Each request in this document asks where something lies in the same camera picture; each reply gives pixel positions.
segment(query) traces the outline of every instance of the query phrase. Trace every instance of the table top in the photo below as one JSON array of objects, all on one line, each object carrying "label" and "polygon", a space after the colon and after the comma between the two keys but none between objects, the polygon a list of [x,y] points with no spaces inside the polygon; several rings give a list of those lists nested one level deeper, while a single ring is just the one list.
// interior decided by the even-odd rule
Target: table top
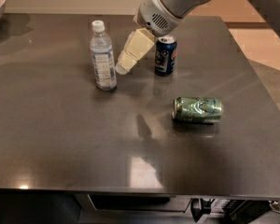
[{"label": "table top", "polygon": [[[280,112],[224,22],[188,17],[177,60],[154,49],[118,88],[95,86],[91,22],[116,59],[132,16],[6,14],[0,23],[0,189],[280,198]],[[172,101],[222,101],[214,125],[172,121]]]}]

